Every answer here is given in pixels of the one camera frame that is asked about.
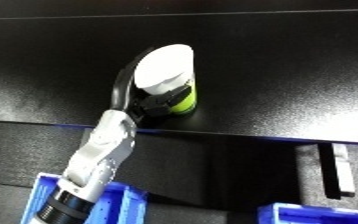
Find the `cylindrical container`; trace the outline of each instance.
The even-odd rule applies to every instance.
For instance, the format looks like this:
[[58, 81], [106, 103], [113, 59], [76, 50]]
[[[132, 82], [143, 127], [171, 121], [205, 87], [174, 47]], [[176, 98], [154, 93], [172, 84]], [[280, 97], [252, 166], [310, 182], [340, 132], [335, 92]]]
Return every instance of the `cylindrical container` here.
[[188, 113], [197, 103], [193, 61], [193, 50], [187, 45], [174, 44], [154, 50], [137, 65], [135, 85], [151, 95], [164, 94], [189, 85], [191, 93], [171, 107], [174, 114]]

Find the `black table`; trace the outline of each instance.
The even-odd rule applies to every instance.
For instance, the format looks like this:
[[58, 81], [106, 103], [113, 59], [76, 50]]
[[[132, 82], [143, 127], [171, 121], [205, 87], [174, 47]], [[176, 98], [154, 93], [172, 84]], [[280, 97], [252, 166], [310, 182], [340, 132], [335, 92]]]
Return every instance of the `black table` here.
[[358, 11], [0, 19], [0, 121], [94, 125], [119, 69], [171, 43], [198, 108], [142, 128], [358, 142]]

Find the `blue plastic crate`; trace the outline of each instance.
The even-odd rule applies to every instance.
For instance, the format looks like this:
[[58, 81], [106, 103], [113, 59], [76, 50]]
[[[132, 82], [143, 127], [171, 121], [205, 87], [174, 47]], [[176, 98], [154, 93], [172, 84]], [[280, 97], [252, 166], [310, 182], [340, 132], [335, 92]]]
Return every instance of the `blue plastic crate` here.
[[[21, 224], [30, 222], [33, 215], [53, 191], [58, 175], [40, 173], [34, 184]], [[86, 224], [143, 224], [147, 192], [112, 182], [93, 207]]]
[[259, 224], [358, 224], [358, 210], [275, 203], [259, 209]]

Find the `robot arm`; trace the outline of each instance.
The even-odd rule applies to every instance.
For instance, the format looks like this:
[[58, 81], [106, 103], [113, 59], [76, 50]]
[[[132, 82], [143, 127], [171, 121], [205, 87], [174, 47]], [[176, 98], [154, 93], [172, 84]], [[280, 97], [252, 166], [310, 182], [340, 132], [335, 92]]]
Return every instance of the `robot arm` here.
[[191, 86], [184, 84], [163, 94], [136, 98], [134, 71], [151, 51], [143, 52], [120, 71], [110, 109], [103, 113], [88, 141], [71, 157], [53, 193], [30, 224], [83, 224], [105, 186], [132, 153], [136, 123], [145, 116], [168, 115], [172, 107], [191, 96]]
[[84, 223], [120, 164], [132, 153], [135, 130], [135, 123], [125, 112], [105, 111], [30, 223]]

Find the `white lid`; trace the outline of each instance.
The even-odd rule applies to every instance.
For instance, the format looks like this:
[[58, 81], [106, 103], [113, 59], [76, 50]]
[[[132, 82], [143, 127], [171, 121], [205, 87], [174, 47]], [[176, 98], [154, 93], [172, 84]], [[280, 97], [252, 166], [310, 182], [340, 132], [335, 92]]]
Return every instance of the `white lid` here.
[[135, 85], [145, 89], [179, 75], [192, 74], [193, 50], [187, 45], [174, 44], [152, 51], [139, 62], [134, 74]]

